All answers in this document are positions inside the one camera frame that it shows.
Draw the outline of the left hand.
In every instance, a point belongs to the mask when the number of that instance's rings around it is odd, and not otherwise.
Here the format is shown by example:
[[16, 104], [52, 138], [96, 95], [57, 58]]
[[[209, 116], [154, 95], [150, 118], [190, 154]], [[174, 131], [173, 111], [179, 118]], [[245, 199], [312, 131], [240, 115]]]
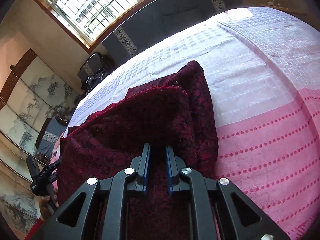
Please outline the left hand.
[[[54, 203], [56, 207], [59, 207], [59, 203], [57, 202], [57, 193], [58, 190], [56, 188], [53, 188], [53, 192], [54, 192]], [[50, 213], [50, 209], [49, 209], [49, 202], [50, 202], [51, 198], [49, 196], [42, 196], [39, 202], [39, 207], [40, 207], [40, 219], [43, 222], [46, 222], [51, 216], [52, 214]]]

